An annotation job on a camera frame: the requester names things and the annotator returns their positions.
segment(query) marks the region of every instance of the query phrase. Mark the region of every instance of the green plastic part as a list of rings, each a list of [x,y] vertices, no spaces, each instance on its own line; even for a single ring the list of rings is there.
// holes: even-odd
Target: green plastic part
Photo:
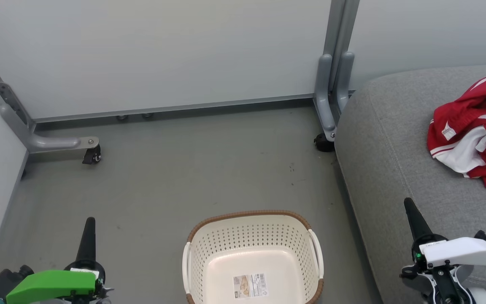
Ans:
[[[30,304],[61,296],[87,295],[95,290],[95,274],[78,271],[43,271],[28,275],[6,296],[7,304]]]

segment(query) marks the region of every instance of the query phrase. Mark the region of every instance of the robotic arm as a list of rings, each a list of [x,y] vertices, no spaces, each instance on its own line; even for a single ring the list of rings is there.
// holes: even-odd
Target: robotic arm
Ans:
[[[448,240],[432,233],[411,198],[405,209],[413,237],[412,266],[403,267],[400,278],[421,292],[429,304],[486,304],[484,289],[464,288],[474,265],[486,266],[486,235]]]
[[[95,219],[89,217],[81,236],[76,260],[64,270],[34,273],[23,265],[18,273],[0,273],[0,304],[29,304],[61,299],[71,304],[109,304],[106,273],[96,261]]]

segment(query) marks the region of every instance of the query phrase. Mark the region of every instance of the basket bottom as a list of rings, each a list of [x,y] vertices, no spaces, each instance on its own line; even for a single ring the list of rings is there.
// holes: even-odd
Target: basket bottom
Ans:
[[[302,304],[305,286],[299,263],[293,252],[280,246],[214,254],[205,266],[204,304]]]

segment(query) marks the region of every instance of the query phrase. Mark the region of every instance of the perforated basket wall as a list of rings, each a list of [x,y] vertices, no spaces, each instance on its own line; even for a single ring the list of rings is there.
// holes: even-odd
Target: perforated basket wall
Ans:
[[[300,263],[305,302],[314,303],[320,296],[323,281],[310,237],[310,225],[294,212],[264,210],[238,212],[212,217],[199,223],[187,241],[191,242],[191,296],[189,302],[204,302],[204,269],[216,252],[239,248],[283,246],[291,250]]]

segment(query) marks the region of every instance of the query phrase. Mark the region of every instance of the gray sofa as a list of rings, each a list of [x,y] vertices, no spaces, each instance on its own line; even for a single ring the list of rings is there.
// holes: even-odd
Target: gray sofa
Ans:
[[[411,197],[434,233],[449,239],[486,232],[486,188],[431,158],[434,109],[486,77],[486,65],[409,71],[368,82],[339,121],[336,153],[376,285],[384,303],[421,303],[399,279],[411,264],[403,200]],[[486,267],[465,283],[486,289]]]

